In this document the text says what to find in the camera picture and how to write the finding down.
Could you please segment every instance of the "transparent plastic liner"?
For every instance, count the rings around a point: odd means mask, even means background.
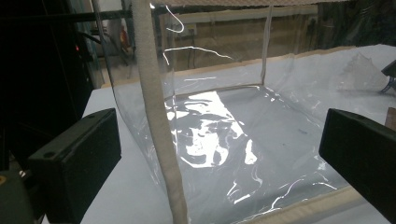
[[[380,72],[396,59],[396,48],[390,35],[381,38],[384,20],[363,23],[378,17],[377,3],[367,4],[274,7],[271,13],[268,7],[148,6],[153,63],[160,68],[191,224],[239,223],[347,186],[318,155],[327,110],[384,124],[388,107],[396,107],[394,89],[381,93],[389,77]],[[345,8],[364,13],[344,15]],[[127,66],[117,53],[107,57],[113,91],[154,183],[166,192],[136,57],[129,55]]]

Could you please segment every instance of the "white fabric strap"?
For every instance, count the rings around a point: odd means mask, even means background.
[[[348,208],[351,205],[363,202],[361,195],[348,186],[313,199],[295,203],[267,215],[256,217],[248,221],[247,224],[304,223],[305,220],[320,216],[320,214],[329,214],[332,210]]]
[[[345,2],[350,0],[152,0],[152,4],[169,6],[298,6],[322,2]]]
[[[133,0],[132,6],[134,28],[136,30],[134,38],[137,64],[148,126],[163,172],[173,222],[175,224],[187,224],[187,205],[163,102],[163,86],[157,63],[149,2],[147,0]]]

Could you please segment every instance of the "plastic sheet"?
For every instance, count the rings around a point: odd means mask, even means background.
[[[381,70],[396,59],[394,9],[379,14],[390,3],[148,6],[190,223],[242,222],[347,186],[318,155],[323,124],[331,107],[384,123],[396,106],[394,89],[381,93]],[[134,54],[107,55],[107,65],[164,188]]]

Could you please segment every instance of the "clear plastic bag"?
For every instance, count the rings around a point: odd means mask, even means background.
[[[384,123],[396,106],[393,89],[381,93],[381,70],[396,59],[384,33],[394,9],[379,13],[391,1],[157,2],[147,5],[156,60],[141,66],[160,71],[190,223],[251,220],[347,186],[318,155],[323,124],[329,108]],[[122,117],[166,191],[136,56],[106,59]]]

